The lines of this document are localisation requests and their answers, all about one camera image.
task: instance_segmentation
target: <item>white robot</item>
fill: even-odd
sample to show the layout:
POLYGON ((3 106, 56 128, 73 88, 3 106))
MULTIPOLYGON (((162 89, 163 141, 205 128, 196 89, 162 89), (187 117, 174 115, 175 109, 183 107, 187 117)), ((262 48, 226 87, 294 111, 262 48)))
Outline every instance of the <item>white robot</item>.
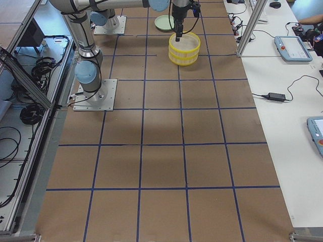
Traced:
MULTIPOLYGON (((117 80, 102 80, 100 67, 102 52, 95 45, 90 28, 90 19, 86 10, 91 10, 92 21, 106 29, 114 29, 119 25, 115 9, 148 8, 161 12, 169 7, 170 0, 49 0, 64 16, 68 28, 78 47, 80 61, 75 66, 75 77, 80 82, 84 96, 75 110, 98 111, 112 110, 117 80)), ((194 0, 173 0, 173 31, 176 41, 183 35, 183 21, 187 12, 193 10, 199 17, 200 4, 194 0)))

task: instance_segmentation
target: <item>person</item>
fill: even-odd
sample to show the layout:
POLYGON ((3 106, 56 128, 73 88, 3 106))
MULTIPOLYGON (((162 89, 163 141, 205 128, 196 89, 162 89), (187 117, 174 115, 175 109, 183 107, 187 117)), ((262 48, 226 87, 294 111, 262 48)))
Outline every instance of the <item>person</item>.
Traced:
POLYGON ((314 41, 314 38, 322 34, 323 31, 323 14, 314 15, 298 21, 301 25, 313 25, 313 29, 309 29, 303 35, 303 38, 311 43, 316 54, 323 56, 323 41, 314 41))
POLYGON ((298 21, 298 23, 302 25, 316 25, 316 24, 323 23, 323 14, 314 15, 305 19, 301 19, 298 21))

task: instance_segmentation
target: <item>brown floor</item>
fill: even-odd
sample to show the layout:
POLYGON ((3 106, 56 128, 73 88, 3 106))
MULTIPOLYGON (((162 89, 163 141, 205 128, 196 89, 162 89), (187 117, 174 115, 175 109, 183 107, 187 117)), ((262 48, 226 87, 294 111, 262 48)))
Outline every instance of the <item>brown floor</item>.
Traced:
POLYGON ((96 37, 103 77, 119 79, 115 110, 68 111, 36 230, 43 241, 289 241, 224 4, 201 5, 189 67, 169 61, 170 33, 151 9, 123 10, 125 36, 96 37))

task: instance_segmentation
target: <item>floor tile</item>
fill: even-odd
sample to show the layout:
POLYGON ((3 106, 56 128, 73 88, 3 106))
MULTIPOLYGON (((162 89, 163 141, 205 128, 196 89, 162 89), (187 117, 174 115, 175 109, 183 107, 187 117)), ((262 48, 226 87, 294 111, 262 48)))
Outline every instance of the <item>floor tile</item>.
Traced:
POLYGON ((137 208, 137 191, 94 192, 86 241, 136 241, 137 208))
MULTIPOLYGON (((183 23, 184 31, 190 30, 193 27, 193 25, 195 24, 195 22, 196 22, 196 18, 186 18, 186 19, 184 19, 184 23, 183 23)), ((192 33, 194 33, 194 34, 204 34, 204 29, 203 29, 203 24, 202 24, 201 18, 199 18, 197 20, 197 23, 196 23, 194 29, 192 30, 192 33)))
POLYGON ((232 186, 224 145, 186 146, 189 187, 232 186))
POLYGON ((230 20, 224 18, 203 18, 203 25, 206 34, 229 34, 233 35, 230 20))
POLYGON ((229 145, 228 150, 236 186, 279 185, 266 144, 229 145))
POLYGON ((242 241, 231 189, 190 190, 189 205, 192 241, 242 241))
POLYGON ((246 73, 240 58, 231 56, 211 56, 215 79, 246 79, 246 73))
POLYGON ((221 111, 227 142, 266 142, 256 109, 221 111))
POLYGON ((247 80, 216 81, 220 107, 255 107, 247 80))
POLYGON ((140 35, 147 33, 147 19, 127 18, 125 35, 140 35))
POLYGON ((141 110, 114 110, 106 114, 103 144, 140 144, 141 110))
POLYGON ((22 23, 33 1, 11 0, 0 2, 0 23, 22 23))
POLYGON ((20 24, 0 24, 0 28, 2 31, 2 35, 0 36, 0 46, 7 49, 20 28, 20 24))
POLYGON ((188 242, 185 191, 142 191, 140 242, 188 242))
POLYGON ((113 55, 116 48, 117 36, 115 35, 95 35, 95 44, 100 48, 103 55, 113 55))
POLYGON ((215 108, 216 92, 213 81, 182 81, 183 108, 215 108))
POLYGON ((174 81, 146 82, 145 108, 180 108, 179 83, 174 81))
POLYGON ((97 151, 91 146, 58 147, 47 188, 91 188, 97 151))
POLYGON ((212 79, 208 56, 199 56, 194 64, 179 69, 182 80, 212 79))
POLYGON ((203 17, 227 17, 224 3, 201 3, 203 17))
POLYGON ((186 144, 223 142, 218 110, 184 110, 186 144))
POLYGON ((200 38, 200 41, 201 41, 200 51, 199 51, 198 54, 199 55, 208 55, 205 36, 204 35, 199 35, 198 37, 200 38))
POLYGON ((147 57, 146 79, 178 80, 178 66, 171 62, 168 51, 163 55, 147 57))
POLYGON ((98 144, 103 112, 75 112, 70 108, 60 144, 98 144))
POLYGON ((116 56, 112 78, 125 80, 143 80, 145 73, 144 56, 116 56))
POLYGON ((147 54, 166 55, 168 53, 170 35, 148 36, 147 54))
POLYGON ((144 114, 144 144, 182 144, 179 110, 146 110, 144 114))
POLYGON ((206 40, 210 54, 235 54, 237 51, 233 35, 207 35, 206 40))
POLYGON ((102 65, 101 65, 101 75, 102 79, 110 79, 111 66, 112 66, 113 57, 104 56, 102 65))
POLYGON ((116 15, 118 15, 118 16, 122 15, 121 14, 122 10, 123 9, 115 9, 116 15))
POLYGON ((122 15, 128 18, 146 18, 148 17, 148 8, 126 8, 122 10, 122 15))
POLYGON ((90 191, 46 192, 36 225, 45 242, 83 241, 90 191))
POLYGON ((280 189, 238 189, 246 242, 288 242, 293 227, 280 189))
POLYGON ((142 179, 144 188, 185 187, 182 146, 144 146, 142 179))
POLYGON ((102 146, 96 188, 137 188, 140 146, 102 146))
POLYGON ((143 81, 119 81, 114 108, 142 108, 143 81))
POLYGON ((116 55, 131 54, 146 54, 146 36, 119 36, 116 55))

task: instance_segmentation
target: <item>yellow basket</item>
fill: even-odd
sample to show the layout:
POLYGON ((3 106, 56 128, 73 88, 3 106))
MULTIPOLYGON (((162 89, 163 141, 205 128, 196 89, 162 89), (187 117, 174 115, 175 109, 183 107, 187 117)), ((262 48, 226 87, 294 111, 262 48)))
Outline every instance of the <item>yellow basket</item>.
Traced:
POLYGON ((200 38, 194 33, 183 34, 179 42, 173 34, 169 40, 168 57, 179 66, 188 66, 196 62, 201 46, 200 38))

